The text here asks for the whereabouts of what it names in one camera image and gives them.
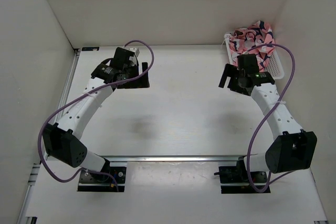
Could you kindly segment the pink patterned shorts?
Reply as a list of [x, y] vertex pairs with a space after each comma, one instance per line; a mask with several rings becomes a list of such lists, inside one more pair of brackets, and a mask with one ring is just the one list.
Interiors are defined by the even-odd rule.
[[237, 57], [249, 50], [249, 54], [255, 54], [260, 72], [264, 72], [269, 64], [274, 47], [262, 46], [274, 44], [274, 36], [271, 25], [264, 21], [257, 21], [247, 28], [238, 28], [228, 37], [228, 45], [233, 65], [237, 66]]

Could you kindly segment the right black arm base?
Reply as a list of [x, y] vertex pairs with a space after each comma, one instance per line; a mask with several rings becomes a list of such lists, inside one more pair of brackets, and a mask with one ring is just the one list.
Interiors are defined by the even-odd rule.
[[[263, 189], [268, 180], [266, 172], [257, 171], [250, 173], [255, 187]], [[249, 183], [247, 171], [243, 161], [236, 165], [222, 165], [214, 176], [219, 177], [221, 194], [257, 194]]]

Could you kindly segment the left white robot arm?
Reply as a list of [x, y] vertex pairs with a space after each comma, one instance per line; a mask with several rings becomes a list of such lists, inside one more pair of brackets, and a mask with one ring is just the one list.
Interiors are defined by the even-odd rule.
[[58, 121], [44, 126], [41, 136], [49, 156], [73, 168], [92, 172], [98, 182], [108, 180], [110, 162], [89, 151], [80, 139], [93, 115], [115, 89], [150, 86], [148, 70], [152, 64], [139, 63], [139, 53], [138, 48], [118, 47], [113, 57], [97, 65], [82, 96], [70, 103]]

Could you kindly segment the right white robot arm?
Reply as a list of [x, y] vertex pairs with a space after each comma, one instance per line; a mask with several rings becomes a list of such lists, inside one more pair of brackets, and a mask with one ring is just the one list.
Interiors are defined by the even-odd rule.
[[273, 174], [310, 168], [317, 136], [305, 131], [282, 102], [275, 80], [269, 72], [259, 72], [254, 54], [238, 57], [238, 65], [226, 64], [219, 87], [251, 97], [268, 123], [273, 142], [264, 153], [249, 154], [236, 168], [236, 177], [247, 182], [255, 172]]

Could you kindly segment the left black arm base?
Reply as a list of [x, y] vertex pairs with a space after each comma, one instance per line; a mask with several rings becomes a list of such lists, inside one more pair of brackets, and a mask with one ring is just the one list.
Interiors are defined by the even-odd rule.
[[110, 175], [116, 180], [118, 186], [110, 176], [92, 174], [82, 171], [79, 176], [77, 191], [79, 192], [101, 192], [101, 193], [123, 193], [125, 190], [125, 179], [127, 174], [126, 166], [111, 166]]

